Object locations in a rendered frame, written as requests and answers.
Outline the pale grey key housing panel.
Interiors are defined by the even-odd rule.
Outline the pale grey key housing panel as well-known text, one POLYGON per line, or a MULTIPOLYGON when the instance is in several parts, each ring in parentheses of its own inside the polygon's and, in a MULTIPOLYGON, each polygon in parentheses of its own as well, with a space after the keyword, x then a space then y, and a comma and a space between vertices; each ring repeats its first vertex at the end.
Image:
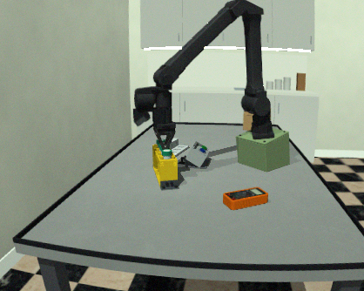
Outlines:
POLYGON ((185 165, 185 168, 206 169, 210 161, 209 159, 206 159, 209 151, 210 149, 196 141, 187 156, 181 157, 181 162, 179 162, 179 164, 185 165), (185 162, 183 162, 183 160, 185 162))

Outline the black table edge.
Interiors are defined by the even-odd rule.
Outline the black table edge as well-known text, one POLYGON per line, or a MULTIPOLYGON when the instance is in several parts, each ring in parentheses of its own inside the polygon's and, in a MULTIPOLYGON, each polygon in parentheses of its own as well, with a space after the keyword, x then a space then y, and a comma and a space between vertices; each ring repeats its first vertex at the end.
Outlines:
MULTIPOLYGON (((136 138, 134 138, 130 142, 133 143, 136 139, 138 139, 141 135, 143 135, 151 127, 153 127, 153 124, 150 125, 148 128, 146 128, 143 132, 141 132, 136 138)), ((315 169, 315 167, 311 164, 311 162, 307 159, 307 157, 301 152, 301 150, 296 146, 296 144, 294 144, 290 138, 289 138, 289 141, 293 145, 293 147, 298 151, 298 153, 302 156, 302 158, 313 169, 313 171, 320 178, 322 183, 326 186, 326 188, 329 190, 329 192, 338 201, 340 206, 343 208, 343 210, 347 213, 349 218, 352 220, 352 222, 357 226, 357 228, 360 230, 360 232, 364 236, 364 227, 354 217, 354 215, 350 212, 350 210, 347 208, 347 206, 340 199, 340 197, 336 194, 336 192, 332 189, 332 187, 324 180, 324 178, 315 169)), ((131 144, 130 142, 128 144, 126 144, 124 147, 122 147, 115 154, 113 154, 101 166, 99 166, 92 173, 90 173, 87 177, 85 177, 83 180, 81 180, 68 193, 66 193, 63 197, 61 197, 53 205, 51 205, 48 209, 46 209, 43 213, 41 213, 37 218, 35 218, 27 227, 25 227, 21 232, 19 232, 16 236, 14 236, 12 238, 13 242, 18 243, 18 244, 27 245, 27 246, 41 247, 41 248, 45 248, 45 249, 50 249, 50 250, 55 250, 55 251, 60 251, 60 252, 65 252, 65 253, 70 253, 70 254, 80 254, 80 255, 109 259, 109 260, 129 261, 129 262, 137 262, 137 263, 161 265, 161 266, 171 266, 171 267, 192 267, 192 268, 206 268, 206 269, 252 270, 252 271, 311 271, 311 270, 364 269, 364 262, 331 263, 331 264, 236 264, 236 263, 214 263, 214 262, 198 262, 198 261, 175 261, 175 260, 164 260, 164 259, 130 256, 130 255, 123 255, 123 254, 110 254, 110 253, 91 251, 91 250, 85 250, 85 249, 74 248, 74 247, 64 247, 64 246, 34 241, 34 240, 21 239, 39 221, 41 221, 52 210, 54 210, 58 205, 60 205, 64 200, 66 200, 79 187, 81 187, 81 185, 83 185, 88 179, 90 179, 100 169, 102 169, 111 160, 113 160, 116 156, 118 156, 126 147, 128 147, 131 144)))

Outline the orange multimeter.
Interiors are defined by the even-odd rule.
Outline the orange multimeter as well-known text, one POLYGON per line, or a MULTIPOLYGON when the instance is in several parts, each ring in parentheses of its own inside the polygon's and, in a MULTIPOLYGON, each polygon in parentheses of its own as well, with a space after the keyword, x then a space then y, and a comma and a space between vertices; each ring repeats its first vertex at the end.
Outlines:
POLYGON ((231 210, 267 203, 268 193, 259 187, 223 194, 223 203, 231 210))

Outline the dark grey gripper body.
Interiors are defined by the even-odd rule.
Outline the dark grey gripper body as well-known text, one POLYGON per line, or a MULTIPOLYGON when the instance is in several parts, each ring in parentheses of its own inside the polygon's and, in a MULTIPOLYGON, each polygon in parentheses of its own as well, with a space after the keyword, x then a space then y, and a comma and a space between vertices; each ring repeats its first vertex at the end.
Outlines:
POLYGON ((153 123, 153 129, 155 130, 155 132, 175 131, 176 124, 172 122, 172 108, 168 107, 168 110, 166 108, 163 109, 165 109, 165 124, 154 125, 153 123), (163 129, 162 126, 163 128, 168 128, 163 129))

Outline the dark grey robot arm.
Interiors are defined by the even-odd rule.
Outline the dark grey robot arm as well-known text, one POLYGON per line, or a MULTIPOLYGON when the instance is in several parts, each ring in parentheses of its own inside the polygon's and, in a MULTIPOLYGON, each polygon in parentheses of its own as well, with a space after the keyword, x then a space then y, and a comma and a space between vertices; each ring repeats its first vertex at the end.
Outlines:
POLYGON ((261 15, 264 15, 264 10, 247 0, 227 2, 213 19, 154 72, 153 80, 156 86, 135 90, 134 104, 138 110, 133 109, 133 122, 137 126, 142 125, 151 118, 148 112, 153 111, 152 122, 155 125, 165 124, 165 109, 163 108, 168 110, 168 107, 172 106, 172 93, 167 90, 172 90, 172 84, 207 45, 237 17, 242 16, 246 46, 246 88, 245 95, 241 99, 241 106, 244 112, 254 114, 253 139, 274 138, 273 125, 270 120, 271 103, 266 97, 262 77, 261 15), (247 14, 244 12, 250 13, 250 16, 245 16, 247 14), (154 105, 161 109, 153 108, 154 105))

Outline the yellow tube rack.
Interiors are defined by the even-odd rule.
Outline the yellow tube rack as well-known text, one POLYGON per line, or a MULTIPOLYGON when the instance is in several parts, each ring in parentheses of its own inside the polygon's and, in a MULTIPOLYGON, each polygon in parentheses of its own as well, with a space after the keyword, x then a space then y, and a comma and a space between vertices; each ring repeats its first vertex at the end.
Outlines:
POLYGON ((178 160, 173 153, 171 159, 163 159, 158 145, 152 145, 152 157, 153 169, 157 176, 159 186, 160 181, 178 179, 178 160))

